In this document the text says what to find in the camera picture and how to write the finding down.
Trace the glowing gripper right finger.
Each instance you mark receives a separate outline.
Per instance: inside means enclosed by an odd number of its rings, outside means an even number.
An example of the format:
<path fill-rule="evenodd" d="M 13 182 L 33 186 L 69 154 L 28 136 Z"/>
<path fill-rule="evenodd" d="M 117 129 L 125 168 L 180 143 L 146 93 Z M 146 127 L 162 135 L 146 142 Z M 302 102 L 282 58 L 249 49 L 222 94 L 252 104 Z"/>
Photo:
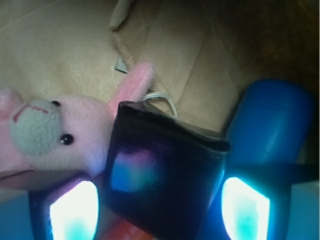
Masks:
<path fill-rule="evenodd" d="M 314 164 L 231 167 L 221 214 L 231 240 L 318 240 L 320 169 Z"/>

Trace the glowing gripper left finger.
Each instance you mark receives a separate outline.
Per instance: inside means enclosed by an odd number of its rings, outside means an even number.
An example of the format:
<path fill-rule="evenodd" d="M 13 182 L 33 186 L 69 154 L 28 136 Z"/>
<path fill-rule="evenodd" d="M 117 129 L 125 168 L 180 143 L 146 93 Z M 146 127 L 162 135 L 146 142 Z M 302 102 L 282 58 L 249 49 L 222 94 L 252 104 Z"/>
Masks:
<path fill-rule="evenodd" d="M 33 237 L 36 240 L 93 240 L 100 196 L 84 172 L 36 172 L 29 191 Z"/>

